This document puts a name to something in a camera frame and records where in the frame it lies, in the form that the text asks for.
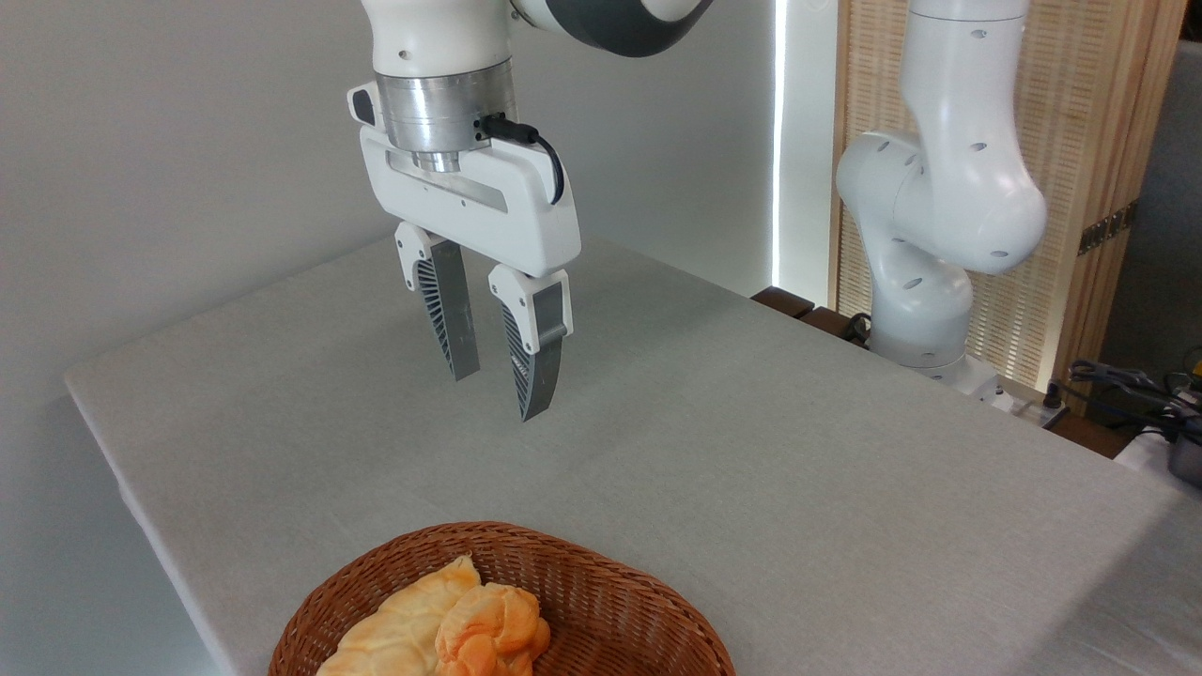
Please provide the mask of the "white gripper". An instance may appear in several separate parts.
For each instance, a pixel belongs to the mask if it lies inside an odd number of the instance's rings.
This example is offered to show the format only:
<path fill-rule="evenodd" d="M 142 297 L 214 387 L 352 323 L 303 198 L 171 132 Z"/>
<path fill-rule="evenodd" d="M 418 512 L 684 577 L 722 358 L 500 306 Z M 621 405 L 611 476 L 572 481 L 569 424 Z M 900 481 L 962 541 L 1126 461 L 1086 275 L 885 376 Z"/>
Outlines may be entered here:
<path fill-rule="evenodd" d="M 463 380 L 480 363 L 460 245 L 499 262 L 488 283 L 501 306 L 519 415 L 528 421 L 551 407 L 563 339 L 575 333 L 563 267 L 579 256 L 582 237 L 569 179 L 557 179 L 541 146 L 506 140 L 462 153 L 456 172 L 419 168 L 411 153 L 391 146 L 377 95 L 375 83 L 358 85 L 349 90 L 347 107 L 361 123 L 377 203 L 405 220 L 394 235 L 405 285 L 424 300 L 448 369 Z"/>

